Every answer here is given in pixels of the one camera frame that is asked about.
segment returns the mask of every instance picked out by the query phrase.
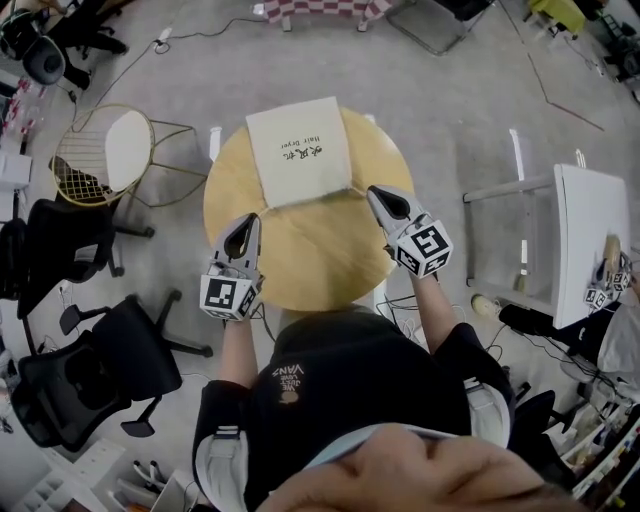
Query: gold wire chair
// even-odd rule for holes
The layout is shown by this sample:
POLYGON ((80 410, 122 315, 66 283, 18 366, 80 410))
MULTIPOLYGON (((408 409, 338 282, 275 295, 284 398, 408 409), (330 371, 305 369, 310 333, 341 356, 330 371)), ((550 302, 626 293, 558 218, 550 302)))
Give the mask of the gold wire chair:
POLYGON ((143 112, 129 105, 112 103, 91 109, 82 113, 78 119, 69 126, 56 148, 54 158, 51 162, 51 170, 53 171, 56 187, 67 201, 78 206, 94 207, 107 205, 120 199, 125 194, 131 194, 134 199, 150 208, 158 208, 178 203, 202 186, 207 176, 182 167, 156 162, 154 155, 156 148, 160 144, 171 137, 191 130, 195 133, 193 126, 149 119, 143 112), (115 184, 112 184, 114 173, 117 172, 117 169, 114 169, 114 158, 117 160, 119 157, 117 155, 114 157, 113 147, 108 150, 107 140, 113 130, 119 129, 118 123, 121 124, 122 120, 127 116, 133 117, 135 118, 134 120, 137 121, 137 128, 139 128, 139 130, 136 135, 138 135, 138 138, 135 141, 120 140, 121 143, 124 142, 124 146, 129 145, 133 147, 118 147, 116 149, 124 152, 138 151, 137 156, 141 165, 131 176, 130 182, 127 181, 123 185, 121 183, 122 176, 120 176, 118 186, 116 187, 115 184), (154 124, 172 126, 177 128, 177 131, 156 141, 154 124), (148 143, 146 140, 147 132, 149 137, 148 143), (171 171, 200 176, 202 180, 178 199, 165 203, 149 204, 137 197, 135 192, 140 181, 152 165, 171 171))

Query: checkered cloth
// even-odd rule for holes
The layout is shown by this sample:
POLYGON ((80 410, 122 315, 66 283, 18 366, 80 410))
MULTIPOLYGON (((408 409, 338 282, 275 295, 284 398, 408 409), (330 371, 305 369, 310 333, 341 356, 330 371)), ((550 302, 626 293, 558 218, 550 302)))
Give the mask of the checkered cloth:
POLYGON ((266 0, 264 10, 271 23, 291 14, 325 13, 360 16, 360 21, 381 18, 391 8, 390 0, 266 0))

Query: person's arm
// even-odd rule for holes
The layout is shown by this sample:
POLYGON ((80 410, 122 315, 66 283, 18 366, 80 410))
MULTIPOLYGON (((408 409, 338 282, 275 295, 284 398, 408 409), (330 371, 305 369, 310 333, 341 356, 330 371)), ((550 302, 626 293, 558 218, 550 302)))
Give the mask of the person's arm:
POLYGON ((433 275, 422 279, 410 276, 427 345, 435 354, 458 324, 458 317, 433 275))
POLYGON ((241 322, 227 322, 222 343, 218 378, 251 389, 258 377, 258 361, 249 317, 241 322))

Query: chair armrest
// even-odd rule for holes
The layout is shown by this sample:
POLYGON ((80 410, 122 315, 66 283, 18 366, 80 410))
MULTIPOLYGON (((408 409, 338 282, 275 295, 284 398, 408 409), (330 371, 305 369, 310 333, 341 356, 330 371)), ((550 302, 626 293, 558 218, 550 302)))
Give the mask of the chair armrest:
POLYGON ((89 311, 80 311, 78 306, 73 304, 65 309, 64 313, 62 313, 62 316, 60 317, 60 329, 62 329, 62 333, 66 336, 78 327, 80 322, 93 318, 94 316, 103 315, 109 311, 111 311, 111 308, 108 307, 90 309, 89 311))

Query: table leg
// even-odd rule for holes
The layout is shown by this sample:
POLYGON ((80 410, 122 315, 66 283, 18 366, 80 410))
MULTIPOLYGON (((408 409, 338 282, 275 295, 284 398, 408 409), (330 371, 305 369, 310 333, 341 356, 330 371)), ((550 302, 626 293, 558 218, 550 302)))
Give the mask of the table leg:
POLYGON ((478 201, 480 199, 506 196, 508 194, 515 194, 517 192, 526 192, 528 190, 535 190, 537 188, 550 187, 553 185, 553 183, 554 180, 552 175, 537 176, 535 178, 512 181, 510 183, 496 185, 495 187, 481 188, 479 190, 474 190, 473 192, 467 192, 462 196, 462 201, 465 203, 470 203, 472 201, 478 201))
POLYGON ((472 278, 467 279, 467 286, 475 288, 483 295, 488 295, 490 297, 501 297, 508 300, 509 302, 519 304, 521 306, 524 306, 525 308, 534 309, 536 311, 539 311, 540 313, 545 313, 550 316, 554 316, 555 314, 555 311, 553 310, 551 304, 535 299, 533 297, 529 297, 524 293, 520 293, 503 286, 497 286, 495 284, 487 283, 486 281, 472 278))

